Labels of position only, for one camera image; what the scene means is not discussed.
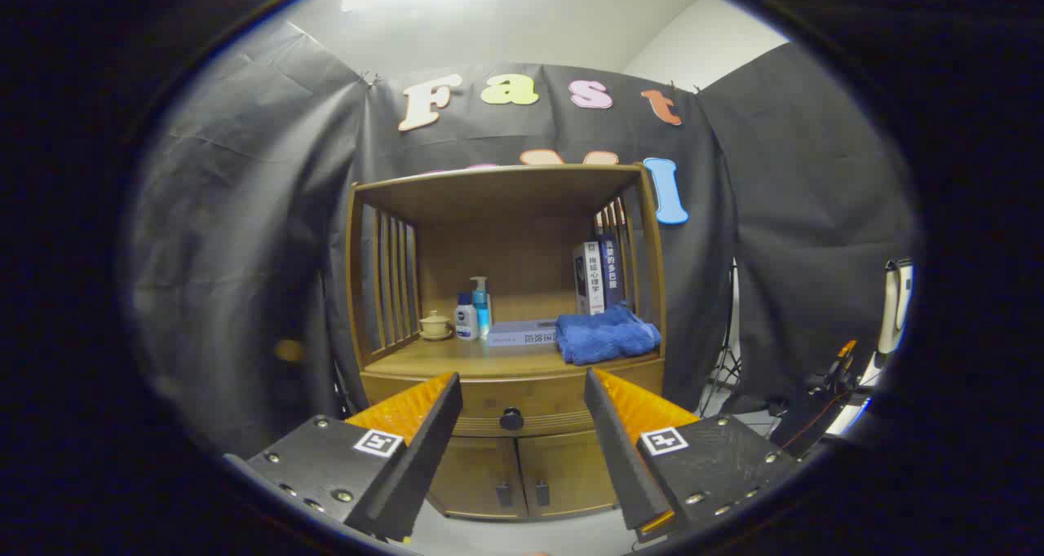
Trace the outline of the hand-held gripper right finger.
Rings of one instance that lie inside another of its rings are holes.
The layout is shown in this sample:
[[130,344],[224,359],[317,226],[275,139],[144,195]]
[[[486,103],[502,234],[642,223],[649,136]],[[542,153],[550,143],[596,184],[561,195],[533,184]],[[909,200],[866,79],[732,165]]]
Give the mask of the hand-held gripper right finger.
[[741,420],[701,419],[601,369],[586,371],[584,398],[624,525],[640,542],[738,518],[798,467]]

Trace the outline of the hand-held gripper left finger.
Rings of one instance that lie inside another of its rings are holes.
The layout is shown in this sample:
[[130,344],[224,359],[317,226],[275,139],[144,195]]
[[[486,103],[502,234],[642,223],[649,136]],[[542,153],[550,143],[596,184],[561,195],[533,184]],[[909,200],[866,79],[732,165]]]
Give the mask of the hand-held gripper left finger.
[[408,540],[462,411],[457,373],[436,374],[347,419],[314,415],[232,474],[329,534]]

